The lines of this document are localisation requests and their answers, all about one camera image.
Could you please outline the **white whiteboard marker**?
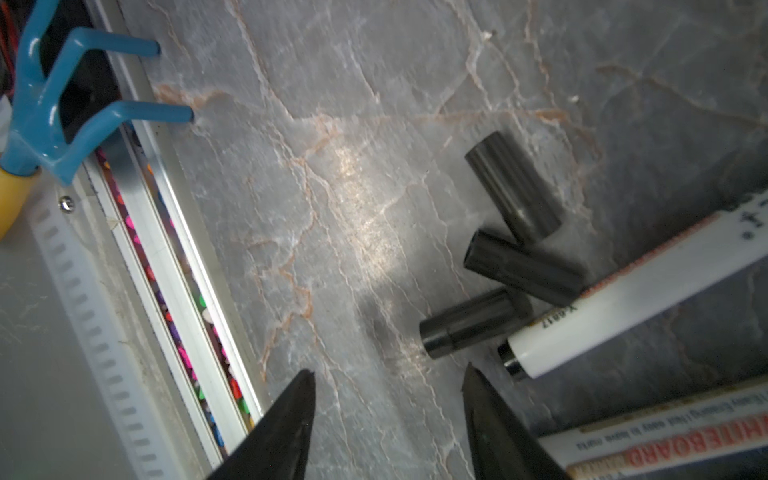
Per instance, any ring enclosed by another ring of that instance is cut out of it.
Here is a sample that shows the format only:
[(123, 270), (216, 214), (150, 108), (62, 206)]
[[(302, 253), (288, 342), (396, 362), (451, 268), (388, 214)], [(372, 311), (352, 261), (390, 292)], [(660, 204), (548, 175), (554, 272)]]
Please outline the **white whiteboard marker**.
[(767, 445), (767, 416), (754, 415), (651, 441), (566, 468), (573, 479), (620, 479)]
[(539, 443), (566, 471), (584, 460), (754, 415), (767, 416), (766, 377), (542, 437)]

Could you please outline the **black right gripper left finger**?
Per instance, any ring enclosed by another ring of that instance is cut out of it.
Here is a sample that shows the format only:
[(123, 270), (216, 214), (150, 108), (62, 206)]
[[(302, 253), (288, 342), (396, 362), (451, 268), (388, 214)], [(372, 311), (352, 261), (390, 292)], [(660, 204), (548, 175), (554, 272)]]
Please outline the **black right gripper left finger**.
[(303, 479), (316, 411), (315, 374), (299, 371), (210, 479)]

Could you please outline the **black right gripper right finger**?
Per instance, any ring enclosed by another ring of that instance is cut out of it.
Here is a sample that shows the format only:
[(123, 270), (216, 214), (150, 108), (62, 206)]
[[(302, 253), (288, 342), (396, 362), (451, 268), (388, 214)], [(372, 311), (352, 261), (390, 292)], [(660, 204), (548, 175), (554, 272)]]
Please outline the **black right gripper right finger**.
[(565, 470), (515, 416), (486, 376), (468, 365), (462, 384), (467, 438), (477, 479), (566, 479)]

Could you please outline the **white marker pen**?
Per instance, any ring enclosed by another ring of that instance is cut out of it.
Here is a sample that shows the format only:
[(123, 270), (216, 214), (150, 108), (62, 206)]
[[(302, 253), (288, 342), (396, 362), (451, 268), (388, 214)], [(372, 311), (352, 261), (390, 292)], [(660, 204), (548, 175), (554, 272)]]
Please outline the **white marker pen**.
[(767, 191), (756, 190), (509, 336), (514, 378), (539, 378), (767, 255)]

